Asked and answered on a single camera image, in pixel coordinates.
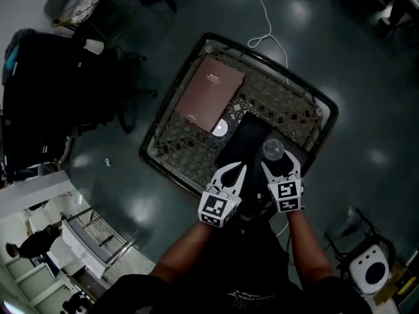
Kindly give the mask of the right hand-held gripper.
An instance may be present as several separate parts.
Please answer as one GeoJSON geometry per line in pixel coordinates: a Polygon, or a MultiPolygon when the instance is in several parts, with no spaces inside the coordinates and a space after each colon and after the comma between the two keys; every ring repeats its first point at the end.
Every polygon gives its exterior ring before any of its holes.
{"type": "Polygon", "coordinates": [[[279,213],[301,210],[301,196],[304,190],[301,182],[302,175],[300,162],[288,150],[285,151],[285,154],[293,163],[293,169],[288,173],[288,178],[285,178],[284,176],[274,176],[268,166],[261,161],[262,169],[269,183],[268,189],[279,213]]]}

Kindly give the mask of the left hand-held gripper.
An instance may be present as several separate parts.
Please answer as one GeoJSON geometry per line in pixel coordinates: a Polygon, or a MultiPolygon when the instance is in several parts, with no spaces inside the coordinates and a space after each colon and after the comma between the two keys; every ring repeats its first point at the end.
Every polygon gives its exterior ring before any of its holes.
{"type": "Polygon", "coordinates": [[[212,177],[211,184],[201,195],[198,218],[214,227],[222,228],[234,216],[241,204],[239,194],[246,177],[247,166],[244,163],[230,163],[219,168],[212,177]],[[223,177],[240,168],[233,183],[227,183],[223,177]]]}

